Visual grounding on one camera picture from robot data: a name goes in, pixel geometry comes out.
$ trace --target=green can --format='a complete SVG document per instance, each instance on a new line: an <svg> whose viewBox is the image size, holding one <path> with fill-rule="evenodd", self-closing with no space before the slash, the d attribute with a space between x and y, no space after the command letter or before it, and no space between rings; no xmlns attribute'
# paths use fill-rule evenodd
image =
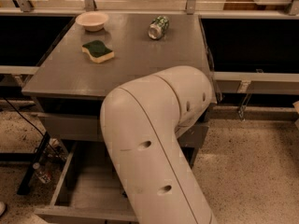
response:
<svg viewBox="0 0 299 224"><path fill-rule="evenodd" d="M149 26L149 37L154 40L160 39L169 27L169 19L166 16L155 18Z"/></svg>

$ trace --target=speckled floor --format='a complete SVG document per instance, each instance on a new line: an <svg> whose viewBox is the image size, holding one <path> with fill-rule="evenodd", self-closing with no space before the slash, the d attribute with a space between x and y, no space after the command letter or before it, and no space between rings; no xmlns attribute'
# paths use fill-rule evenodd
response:
<svg viewBox="0 0 299 224"><path fill-rule="evenodd" d="M193 171L219 224L298 223L299 130L294 125L298 118L290 109L249 109L245 121L239 120L234 107L211 113L210 129ZM13 130L23 125L12 111L0 112L0 120L0 130L6 130L8 137L11 129L7 125ZM20 137L16 147L24 134L30 140L29 133L34 132L30 129L22 126L16 132ZM0 151L6 150L1 134ZM34 177L31 192L19 196L16 192L26 168L26 163L0 165L0 200L8 206L1 224L46 223L34 210L50 203L60 170L53 164L50 184L43 185Z"/></svg>

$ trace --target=drawer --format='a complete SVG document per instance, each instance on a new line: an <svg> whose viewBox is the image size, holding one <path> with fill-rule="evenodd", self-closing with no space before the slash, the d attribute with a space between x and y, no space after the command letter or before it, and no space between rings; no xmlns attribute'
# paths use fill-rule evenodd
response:
<svg viewBox="0 0 299 224"><path fill-rule="evenodd" d="M52 138L103 141L97 116L39 113L38 117Z"/></svg>
<svg viewBox="0 0 299 224"><path fill-rule="evenodd" d="M73 145L50 205L36 209L36 214L58 224L137 222L100 142Z"/></svg>

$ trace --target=gray tabletop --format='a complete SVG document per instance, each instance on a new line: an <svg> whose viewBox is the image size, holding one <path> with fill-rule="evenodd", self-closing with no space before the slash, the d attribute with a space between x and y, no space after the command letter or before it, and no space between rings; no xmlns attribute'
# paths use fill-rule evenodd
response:
<svg viewBox="0 0 299 224"><path fill-rule="evenodd" d="M36 74L22 89L25 95L102 99L127 81L169 67L189 65L209 76L198 16L167 15L170 26L160 40L148 36L155 14L110 13L105 30L91 33L74 24ZM93 63L81 46L102 40L115 52Z"/></svg>

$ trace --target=green and yellow sponge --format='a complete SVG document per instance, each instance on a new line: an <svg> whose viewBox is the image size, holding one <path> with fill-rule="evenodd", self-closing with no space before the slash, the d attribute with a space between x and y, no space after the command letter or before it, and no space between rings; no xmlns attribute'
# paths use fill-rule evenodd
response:
<svg viewBox="0 0 299 224"><path fill-rule="evenodd" d="M82 51L87 53L94 63L102 63L114 57L114 52L108 49L105 44L99 40L84 44Z"/></svg>

